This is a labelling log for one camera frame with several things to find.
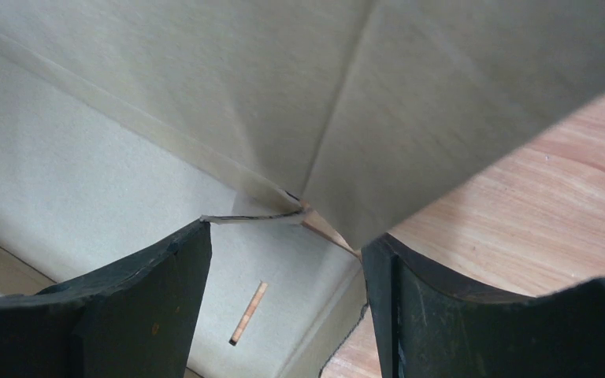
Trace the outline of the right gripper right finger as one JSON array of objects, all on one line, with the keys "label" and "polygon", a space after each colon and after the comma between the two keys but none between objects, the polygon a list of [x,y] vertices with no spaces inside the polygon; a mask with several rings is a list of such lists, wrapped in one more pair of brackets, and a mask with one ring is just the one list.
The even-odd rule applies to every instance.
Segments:
[{"label": "right gripper right finger", "polygon": [[388,234],[362,262],[384,377],[605,377],[605,277],[529,297]]}]

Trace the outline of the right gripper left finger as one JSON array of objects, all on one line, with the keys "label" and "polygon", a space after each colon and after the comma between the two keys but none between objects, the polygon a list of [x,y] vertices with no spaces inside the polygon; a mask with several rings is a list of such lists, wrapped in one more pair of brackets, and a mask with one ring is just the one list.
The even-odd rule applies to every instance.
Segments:
[{"label": "right gripper left finger", "polygon": [[0,297],[0,377],[182,377],[212,258],[209,223],[33,295]]}]

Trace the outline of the brown cardboard box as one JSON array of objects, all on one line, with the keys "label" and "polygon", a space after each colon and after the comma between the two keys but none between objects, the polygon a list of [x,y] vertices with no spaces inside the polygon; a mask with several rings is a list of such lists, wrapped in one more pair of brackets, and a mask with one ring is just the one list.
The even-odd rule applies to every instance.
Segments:
[{"label": "brown cardboard box", "polygon": [[193,376],[319,376],[382,235],[605,276],[605,1],[0,1],[0,246],[63,282],[204,216]]}]

